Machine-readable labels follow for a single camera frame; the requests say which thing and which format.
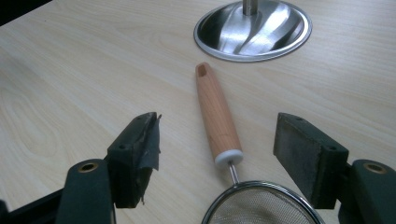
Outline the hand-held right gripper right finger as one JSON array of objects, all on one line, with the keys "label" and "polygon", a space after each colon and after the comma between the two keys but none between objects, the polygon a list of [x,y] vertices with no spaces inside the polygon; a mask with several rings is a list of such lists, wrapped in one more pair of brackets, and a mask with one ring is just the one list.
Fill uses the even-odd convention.
[{"label": "hand-held right gripper right finger", "polygon": [[396,224],[396,170],[347,162],[348,150],[307,120],[277,115],[274,155],[316,209],[340,204],[340,224]]}]

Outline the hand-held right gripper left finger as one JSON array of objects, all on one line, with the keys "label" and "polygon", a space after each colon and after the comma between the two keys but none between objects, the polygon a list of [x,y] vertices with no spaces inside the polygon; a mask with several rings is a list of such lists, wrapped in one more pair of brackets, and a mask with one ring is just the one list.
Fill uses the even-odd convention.
[{"label": "hand-held right gripper left finger", "polygon": [[159,168],[160,116],[134,118],[102,159],[82,161],[67,173],[55,224],[116,224],[117,208],[144,201]]}]

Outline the wooden handled mesh strainer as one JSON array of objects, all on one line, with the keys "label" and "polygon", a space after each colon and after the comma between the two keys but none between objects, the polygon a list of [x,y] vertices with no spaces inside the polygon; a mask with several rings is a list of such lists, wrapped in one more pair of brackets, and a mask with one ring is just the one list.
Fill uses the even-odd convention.
[{"label": "wooden handled mesh strainer", "polygon": [[242,182],[235,165],[243,151],[222,88],[208,63],[195,67],[199,105],[214,163],[233,184],[210,205],[202,224],[324,224],[300,195],[275,183]]}]

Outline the round steel stand base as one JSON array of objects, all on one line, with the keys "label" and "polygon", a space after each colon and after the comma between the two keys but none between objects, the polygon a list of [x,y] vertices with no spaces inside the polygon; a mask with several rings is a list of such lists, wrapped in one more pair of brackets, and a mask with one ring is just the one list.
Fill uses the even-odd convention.
[{"label": "round steel stand base", "polygon": [[312,33],[309,16],[282,0],[240,0],[206,13],[195,25],[195,43],[230,62],[253,63],[284,56]]}]

